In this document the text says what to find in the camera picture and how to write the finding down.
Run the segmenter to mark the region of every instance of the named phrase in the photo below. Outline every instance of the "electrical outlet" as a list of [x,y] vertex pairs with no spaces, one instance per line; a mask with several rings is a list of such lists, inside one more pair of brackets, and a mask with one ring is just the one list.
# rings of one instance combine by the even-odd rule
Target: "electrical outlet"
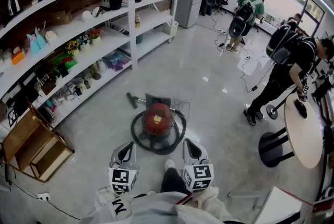
[[49,193],[39,193],[37,196],[41,201],[46,201],[46,198],[48,198],[50,200],[50,194]]

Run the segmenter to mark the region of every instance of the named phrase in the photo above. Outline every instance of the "kettle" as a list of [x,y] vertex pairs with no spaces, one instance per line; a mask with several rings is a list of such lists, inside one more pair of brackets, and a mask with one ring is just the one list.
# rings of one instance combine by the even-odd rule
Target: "kettle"
[[21,10],[18,0],[8,0],[8,12],[11,17],[18,15]]

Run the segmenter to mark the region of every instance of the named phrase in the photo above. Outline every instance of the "small trash can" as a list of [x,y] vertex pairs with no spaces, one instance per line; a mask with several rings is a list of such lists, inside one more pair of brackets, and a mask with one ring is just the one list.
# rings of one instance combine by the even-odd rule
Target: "small trash can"
[[171,27],[166,22],[163,24],[163,32],[166,33],[166,34],[170,34],[170,32],[171,32],[171,38],[172,39],[176,36],[177,28],[178,28],[178,22],[177,21],[174,21],[174,25],[171,26]]

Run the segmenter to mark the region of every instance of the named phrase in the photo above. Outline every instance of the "black shoe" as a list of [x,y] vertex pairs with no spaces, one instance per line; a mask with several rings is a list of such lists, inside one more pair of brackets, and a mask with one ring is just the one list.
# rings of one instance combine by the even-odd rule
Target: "black shoe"
[[256,125],[255,116],[250,115],[248,113],[248,109],[244,110],[244,115],[246,116],[246,118],[247,118],[247,120],[248,120],[248,122],[249,122],[250,125],[252,125],[252,126]]
[[263,114],[260,111],[255,112],[255,116],[259,119],[262,120],[263,119]]

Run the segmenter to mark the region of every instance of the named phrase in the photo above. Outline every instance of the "backpack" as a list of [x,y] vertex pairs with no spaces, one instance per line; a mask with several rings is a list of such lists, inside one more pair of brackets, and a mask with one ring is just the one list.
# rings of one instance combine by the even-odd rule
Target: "backpack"
[[303,41],[312,48],[315,58],[315,45],[308,41],[308,39],[309,37],[299,34],[296,31],[292,31],[291,26],[281,25],[274,34],[272,34],[269,40],[266,49],[267,55],[274,62],[284,64],[291,55],[291,47]]
[[251,22],[256,17],[256,5],[262,3],[262,0],[245,0],[240,8],[235,12],[236,17],[244,22]]

